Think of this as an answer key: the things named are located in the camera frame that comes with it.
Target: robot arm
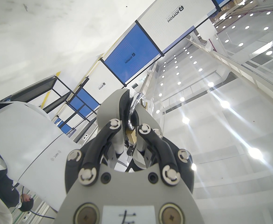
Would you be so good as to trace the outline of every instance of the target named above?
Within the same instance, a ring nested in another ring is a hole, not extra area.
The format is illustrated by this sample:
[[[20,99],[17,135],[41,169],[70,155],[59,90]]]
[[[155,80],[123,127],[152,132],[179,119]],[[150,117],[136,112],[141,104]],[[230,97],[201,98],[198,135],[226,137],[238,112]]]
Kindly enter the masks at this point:
[[[191,155],[163,137],[150,114],[134,105],[141,99],[121,89],[102,103],[97,136],[68,154],[67,196],[55,223],[204,223],[192,197]],[[134,153],[143,156],[146,169],[118,172],[114,167],[131,128],[137,135]]]

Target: black screw hole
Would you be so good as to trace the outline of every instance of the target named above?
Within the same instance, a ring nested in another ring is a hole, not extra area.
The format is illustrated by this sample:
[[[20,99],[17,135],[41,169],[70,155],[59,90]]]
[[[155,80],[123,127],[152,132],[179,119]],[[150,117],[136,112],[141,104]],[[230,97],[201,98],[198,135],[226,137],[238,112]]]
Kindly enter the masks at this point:
[[[111,181],[110,173],[103,173],[100,177],[100,180],[103,184],[107,184]]]
[[[156,173],[149,173],[148,180],[152,184],[156,184],[158,182],[158,175]]]

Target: nfc logo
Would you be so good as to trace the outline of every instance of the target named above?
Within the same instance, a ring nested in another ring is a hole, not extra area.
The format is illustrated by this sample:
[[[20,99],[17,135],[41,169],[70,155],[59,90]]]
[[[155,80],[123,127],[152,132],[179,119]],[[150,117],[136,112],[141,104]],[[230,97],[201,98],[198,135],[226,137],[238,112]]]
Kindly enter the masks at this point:
[[[56,153],[56,154],[53,156],[53,158],[50,158],[50,160],[54,161],[55,158],[56,158],[59,154],[61,154],[61,151],[60,151],[60,150],[58,150],[58,153]]]

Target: wire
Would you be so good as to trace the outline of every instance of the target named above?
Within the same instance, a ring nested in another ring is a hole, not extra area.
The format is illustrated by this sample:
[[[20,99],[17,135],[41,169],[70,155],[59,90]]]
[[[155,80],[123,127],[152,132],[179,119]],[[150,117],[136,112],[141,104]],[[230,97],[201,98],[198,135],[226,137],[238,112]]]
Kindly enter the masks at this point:
[[[50,217],[50,216],[45,216],[45,215],[41,215],[41,214],[38,214],[38,213],[35,213],[34,211],[30,210],[33,214],[35,215],[38,215],[38,216],[41,216],[41,217],[45,217],[45,218],[49,218],[49,219],[55,219],[53,217]]]

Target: ceiling light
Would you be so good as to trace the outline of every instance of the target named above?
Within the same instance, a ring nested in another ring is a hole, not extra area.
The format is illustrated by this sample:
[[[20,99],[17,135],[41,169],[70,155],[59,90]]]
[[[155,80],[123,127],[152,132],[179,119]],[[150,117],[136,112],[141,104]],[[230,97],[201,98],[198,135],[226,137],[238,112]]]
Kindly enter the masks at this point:
[[[251,148],[251,147],[250,147],[250,148],[248,149],[248,153],[249,153],[249,155],[250,155],[252,158],[254,158],[254,159],[259,159],[259,160],[261,160],[261,159],[263,158],[261,151],[260,151],[259,149],[257,149],[257,148]]]
[[[192,164],[191,168],[192,168],[193,171],[196,171],[196,165],[194,163]]]
[[[189,123],[189,118],[183,117],[182,122],[183,122],[184,124],[188,124],[188,123]]]
[[[230,104],[228,101],[221,101],[220,105],[224,108],[224,109],[228,109],[230,107]]]

